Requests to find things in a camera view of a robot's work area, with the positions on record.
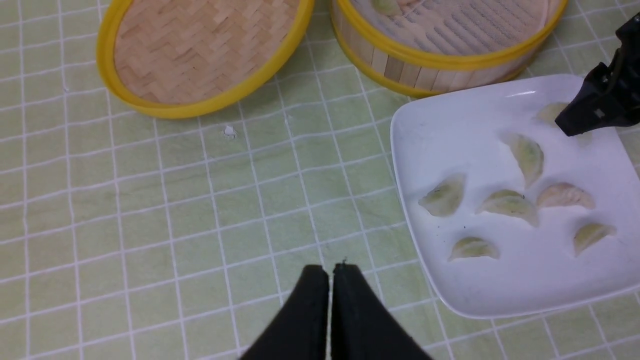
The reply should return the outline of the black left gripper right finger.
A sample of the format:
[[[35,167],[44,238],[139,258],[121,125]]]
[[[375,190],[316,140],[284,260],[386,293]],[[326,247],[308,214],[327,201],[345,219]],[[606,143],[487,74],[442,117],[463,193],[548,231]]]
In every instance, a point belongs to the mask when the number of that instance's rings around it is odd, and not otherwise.
[[[430,360],[385,308],[355,264],[333,270],[333,360]]]

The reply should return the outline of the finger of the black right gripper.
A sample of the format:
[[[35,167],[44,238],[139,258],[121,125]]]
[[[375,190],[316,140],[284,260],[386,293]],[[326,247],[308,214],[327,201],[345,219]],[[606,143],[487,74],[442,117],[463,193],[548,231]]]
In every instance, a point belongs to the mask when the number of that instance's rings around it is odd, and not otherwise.
[[[611,63],[595,66],[554,120],[567,137],[640,122],[640,15],[627,20],[615,36],[621,45]]]

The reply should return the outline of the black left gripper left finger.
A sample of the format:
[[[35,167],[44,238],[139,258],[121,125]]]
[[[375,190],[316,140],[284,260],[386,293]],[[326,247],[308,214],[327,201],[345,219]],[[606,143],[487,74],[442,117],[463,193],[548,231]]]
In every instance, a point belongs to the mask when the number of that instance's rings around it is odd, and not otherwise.
[[[240,358],[324,360],[329,291],[329,276],[323,267],[306,265],[283,307]]]

